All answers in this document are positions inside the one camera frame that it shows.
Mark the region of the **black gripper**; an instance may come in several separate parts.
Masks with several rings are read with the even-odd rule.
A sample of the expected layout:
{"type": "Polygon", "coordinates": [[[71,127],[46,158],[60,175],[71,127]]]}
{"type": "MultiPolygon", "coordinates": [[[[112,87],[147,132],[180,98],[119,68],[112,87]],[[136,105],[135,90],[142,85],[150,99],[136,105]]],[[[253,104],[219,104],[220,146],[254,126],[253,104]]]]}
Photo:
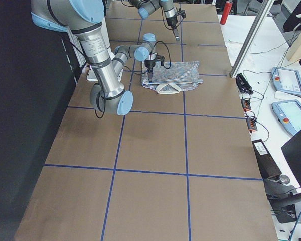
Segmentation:
{"type": "Polygon", "coordinates": [[[147,68],[147,77],[148,77],[148,82],[151,83],[153,80],[153,68],[156,65],[156,60],[145,60],[144,65],[147,68]]]}
{"type": "Polygon", "coordinates": [[[176,41],[178,42],[180,40],[180,36],[179,36],[178,29],[177,29],[177,23],[178,23],[177,17],[176,16],[169,17],[169,18],[166,18],[166,20],[167,20],[168,26],[170,26],[172,28],[174,37],[175,37],[176,41]]]}

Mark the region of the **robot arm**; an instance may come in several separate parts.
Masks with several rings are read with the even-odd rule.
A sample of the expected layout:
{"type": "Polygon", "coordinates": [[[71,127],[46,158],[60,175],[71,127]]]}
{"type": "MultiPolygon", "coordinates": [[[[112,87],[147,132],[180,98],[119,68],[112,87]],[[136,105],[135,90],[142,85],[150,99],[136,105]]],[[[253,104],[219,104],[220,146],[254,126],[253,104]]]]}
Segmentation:
{"type": "Polygon", "coordinates": [[[147,33],[139,45],[119,46],[112,58],[102,34],[102,1],[31,1],[32,20],[45,29],[71,32],[80,41],[98,83],[90,93],[95,111],[126,115],[133,105],[133,95],[118,80],[128,58],[140,62],[152,56],[156,37],[147,33]]]}
{"type": "Polygon", "coordinates": [[[158,0],[150,0],[150,1],[128,1],[131,5],[138,9],[138,14],[142,19],[147,19],[151,14],[153,14],[159,8],[162,9],[163,15],[166,18],[167,25],[171,28],[176,41],[180,40],[180,36],[177,29],[179,15],[177,9],[174,7],[173,1],[158,1],[158,0]]]}

